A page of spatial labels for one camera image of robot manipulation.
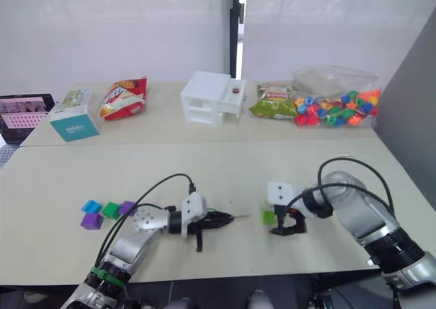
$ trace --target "teal box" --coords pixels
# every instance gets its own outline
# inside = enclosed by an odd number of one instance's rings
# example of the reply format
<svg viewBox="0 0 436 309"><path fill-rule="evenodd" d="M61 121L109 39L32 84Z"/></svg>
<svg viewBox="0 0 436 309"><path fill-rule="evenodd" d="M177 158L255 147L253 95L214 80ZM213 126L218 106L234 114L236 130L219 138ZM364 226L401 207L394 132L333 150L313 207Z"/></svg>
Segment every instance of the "teal box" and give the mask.
<svg viewBox="0 0 436 309"><path fill-rule="evenodd" d="M66 141L98 135L98 102L87 89L69 91L62 104L50 113L50 124Z"/></svg>

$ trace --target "white table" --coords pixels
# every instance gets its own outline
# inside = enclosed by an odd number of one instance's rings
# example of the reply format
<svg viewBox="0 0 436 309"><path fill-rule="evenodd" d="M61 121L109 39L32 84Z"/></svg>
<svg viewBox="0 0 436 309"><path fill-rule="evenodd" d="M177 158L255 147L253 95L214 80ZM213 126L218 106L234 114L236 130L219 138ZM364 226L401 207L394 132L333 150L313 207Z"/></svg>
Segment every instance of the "white table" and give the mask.
<svg viewBox="0 0 436 309"><path fill-rule="evenodd" d="M402 226L436 254L435 211L376 137L24 147L0 171L0 284L83 281L110 223L99 231L83 229L81 206L88 199L134 201L176 172L192 176L210 207L250 217L205 231L203 253L196 253L195 238L165 235L134 282L367 269L368 255L335 217L308 221L307 234L289 237L269 235L261 220L269 180L310 186L321 162L348 154L380 171ZM381 184L364 168L329 167L335 168L355 174L384 197ZM179 206L186 193L181 178L147 201Z"/></svg>
<svg viewBox="0 0 436 309"><path fill-rule="evenodd" d="M78 84L78 88L94 88L105 93L110 84ZM246 85L247 99L241 116L227 115L221 128L200 123L186 123L180 92L185 83L149 83L146 110L121 120L104 122L101 134L65 142L48 120L27 138L22 146L54 146L78 144L152 144L174 142L226 142L335 139L338 137L374 137L372 129L325 127L298 128L289 120L259 118L248 111L256 103L256 83Z"/></svg>

